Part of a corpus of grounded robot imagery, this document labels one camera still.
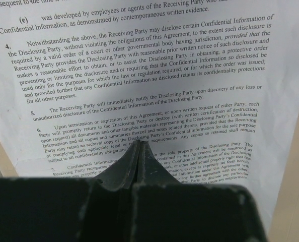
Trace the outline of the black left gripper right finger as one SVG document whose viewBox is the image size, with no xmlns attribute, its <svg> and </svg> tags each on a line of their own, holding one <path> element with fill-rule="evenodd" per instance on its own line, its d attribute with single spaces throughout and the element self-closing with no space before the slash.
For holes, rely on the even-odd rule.
<svg viewBox="0 0 299 242">
<path fill-rule="evenodd" d="M 132 189 L 132 241 L 266 241 L 255 201 L 237 185 L 182 184 L 142 143 Z"/>
</svg>

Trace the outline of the printed paper sheet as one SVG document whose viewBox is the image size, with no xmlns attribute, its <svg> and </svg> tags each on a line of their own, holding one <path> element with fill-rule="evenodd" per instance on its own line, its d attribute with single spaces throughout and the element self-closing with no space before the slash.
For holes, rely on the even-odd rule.
<svg viewBox="0 0 299 242">
<path fill-rule="evenodd" d="M 0 142 L 88 177 L 134 140 L 183 183 L 274 200 L 299 108 L 299 1 L 0 1 Z"/>
</svg>

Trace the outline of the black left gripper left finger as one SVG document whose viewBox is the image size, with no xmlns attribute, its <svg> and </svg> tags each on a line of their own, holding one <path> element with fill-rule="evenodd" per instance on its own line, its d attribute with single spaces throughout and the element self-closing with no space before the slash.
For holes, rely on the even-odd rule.
<svg viewBox="0 0 299 242">
<path fill-rule="evenodd" d="M 119 197 L 139 145 L 94 178 L 0 178 L 0 241 L 119 240 Z"/>
</svg>

